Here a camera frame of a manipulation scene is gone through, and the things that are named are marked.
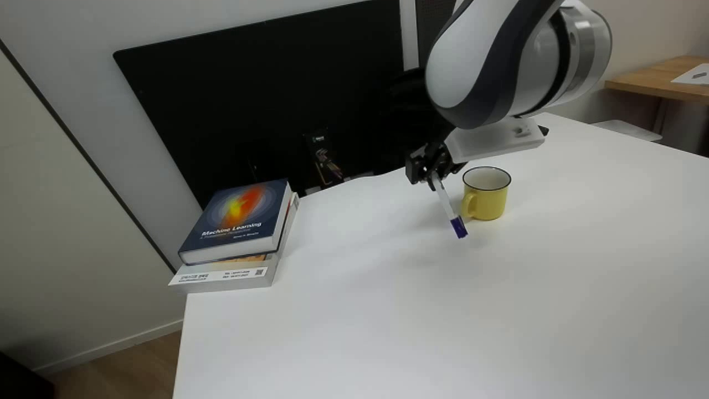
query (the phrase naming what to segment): marker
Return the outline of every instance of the marker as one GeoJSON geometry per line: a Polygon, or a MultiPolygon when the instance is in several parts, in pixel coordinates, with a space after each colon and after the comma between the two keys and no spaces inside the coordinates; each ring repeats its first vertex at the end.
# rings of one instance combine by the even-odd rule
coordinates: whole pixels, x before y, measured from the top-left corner
{"type": "Polygon", "coordinates": [[[465,222],[461,215],[456,215],[449,207],[449,199],[447,199],[447,192],[439,179],[439,174],[433,174],[430,182],[435,183],[437,188],[437,196],[439,196],[439,201],[444,203],[444,212],[446,212],[446,220],[449,222],[452,230],[456,233],[458,240],[468,238],[468,228],[465,228],[465,222]]]}

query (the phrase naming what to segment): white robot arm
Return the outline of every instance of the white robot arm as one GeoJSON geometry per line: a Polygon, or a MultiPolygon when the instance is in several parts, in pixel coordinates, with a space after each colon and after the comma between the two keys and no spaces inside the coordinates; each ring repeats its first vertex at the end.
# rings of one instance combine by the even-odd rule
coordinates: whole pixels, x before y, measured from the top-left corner
{"type": "Polygon", "coordinates": [[[580,0],[458,0],[425,64],[425,87],[456,129],[407,159],[411,183],[468,159],[533,148],[527,115],[594,87],[612,55],[609,24],[580,0]]]}

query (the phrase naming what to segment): stack of books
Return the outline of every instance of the stack of books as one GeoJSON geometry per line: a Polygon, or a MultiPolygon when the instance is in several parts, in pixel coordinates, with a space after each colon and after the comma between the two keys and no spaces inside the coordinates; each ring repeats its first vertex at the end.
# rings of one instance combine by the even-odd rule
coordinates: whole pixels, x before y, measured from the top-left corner
{"type": "Polygon", "coordinates": [[[219,191],[180,248],[170,287],[232,290],[271,287],[297,210],[286,179],[219,191]]]}

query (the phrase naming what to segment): black monitor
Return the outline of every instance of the black monitor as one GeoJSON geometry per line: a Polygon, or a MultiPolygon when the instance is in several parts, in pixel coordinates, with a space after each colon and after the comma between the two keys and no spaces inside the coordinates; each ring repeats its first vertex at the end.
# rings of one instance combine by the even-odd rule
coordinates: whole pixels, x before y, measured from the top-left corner
{"type": "Polygon", "coordinates": [[[456,0],[416,0],[418,63],[425,64],[444,24],[449,21],[456,0]]]}
{"type": "Polygon", "coordinates": [[[125,49],[115,63],[201,207],[273,178],[306,192],[376,169],[376,97],[400,73],[397,4],[125,49]]]}

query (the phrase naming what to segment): mug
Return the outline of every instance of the mug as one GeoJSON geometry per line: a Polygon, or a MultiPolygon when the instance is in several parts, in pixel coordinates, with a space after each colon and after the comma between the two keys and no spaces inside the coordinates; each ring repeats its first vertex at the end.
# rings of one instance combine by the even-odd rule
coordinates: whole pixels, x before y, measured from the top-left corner
{"type": "Polygon", "coordinates": [[[462,220],[489,222],[506,212],[508,186],[511,183],[509,174],[493,167],[478,167],[462,174],[462,183],[462,220]]]}

